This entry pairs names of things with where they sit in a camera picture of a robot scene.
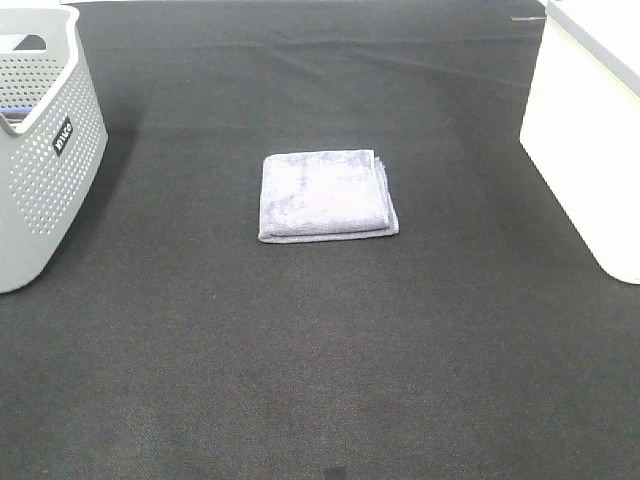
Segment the blue cloth in basket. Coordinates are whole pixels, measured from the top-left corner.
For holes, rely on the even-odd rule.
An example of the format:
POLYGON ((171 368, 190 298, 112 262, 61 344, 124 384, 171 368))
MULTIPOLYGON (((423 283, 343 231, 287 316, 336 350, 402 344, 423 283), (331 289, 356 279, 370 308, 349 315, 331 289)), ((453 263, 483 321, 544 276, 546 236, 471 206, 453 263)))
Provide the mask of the blue cloth in basket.
POLYGON ((8 121, 21 122, 32 110, 32 107, 1 107, 0 114, 8 121))

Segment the black fabric table mat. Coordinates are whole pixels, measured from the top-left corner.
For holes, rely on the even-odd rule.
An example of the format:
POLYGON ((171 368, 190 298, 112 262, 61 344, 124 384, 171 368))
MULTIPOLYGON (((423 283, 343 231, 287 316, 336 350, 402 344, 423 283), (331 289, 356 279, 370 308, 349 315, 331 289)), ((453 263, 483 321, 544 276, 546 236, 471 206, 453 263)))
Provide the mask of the black fabric table mat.
POLYGON ((5 479, 635 479, 639 289, 519 143, 535 1, 83 3, 109 140, 1 299, 5 479), (258 239, 369 149, 399 233, 258 239))

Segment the folded lavender towel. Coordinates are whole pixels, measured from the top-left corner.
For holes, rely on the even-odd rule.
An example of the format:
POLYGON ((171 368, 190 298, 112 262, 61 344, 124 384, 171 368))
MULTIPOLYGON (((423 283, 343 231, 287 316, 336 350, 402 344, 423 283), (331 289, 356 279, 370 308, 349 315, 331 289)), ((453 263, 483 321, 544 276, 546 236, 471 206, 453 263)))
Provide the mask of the folded lavender towel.
POLYGON ((261 242, 356 240, 398 233, 386 169, 374 151, 297 152, 265 158, 261 242))

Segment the grey perforated laundry basket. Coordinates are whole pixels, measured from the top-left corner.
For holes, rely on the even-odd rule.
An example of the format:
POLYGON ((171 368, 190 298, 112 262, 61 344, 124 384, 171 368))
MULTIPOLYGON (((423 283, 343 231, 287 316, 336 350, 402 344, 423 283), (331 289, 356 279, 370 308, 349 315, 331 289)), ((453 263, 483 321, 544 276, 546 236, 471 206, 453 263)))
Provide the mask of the grey perforated laundry basket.
POLYGON ((32 107, 21 122, 1 115, 1 290, 45 268, 100 166, 108 134, 86 61, 79 12, 58 1, 4 1, 1 32, 35 36, 41 49, 1 55, 1 107, 32 107))

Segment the white plastic bin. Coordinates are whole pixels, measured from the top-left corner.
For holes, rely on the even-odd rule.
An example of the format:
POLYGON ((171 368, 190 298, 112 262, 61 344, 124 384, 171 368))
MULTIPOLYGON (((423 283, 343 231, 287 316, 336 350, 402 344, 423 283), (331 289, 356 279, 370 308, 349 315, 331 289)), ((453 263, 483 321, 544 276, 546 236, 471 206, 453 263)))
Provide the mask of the white plastic bin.
POLYGON ((638 283, 638 2, 547 3, 520 142, 599 266, 638 283))

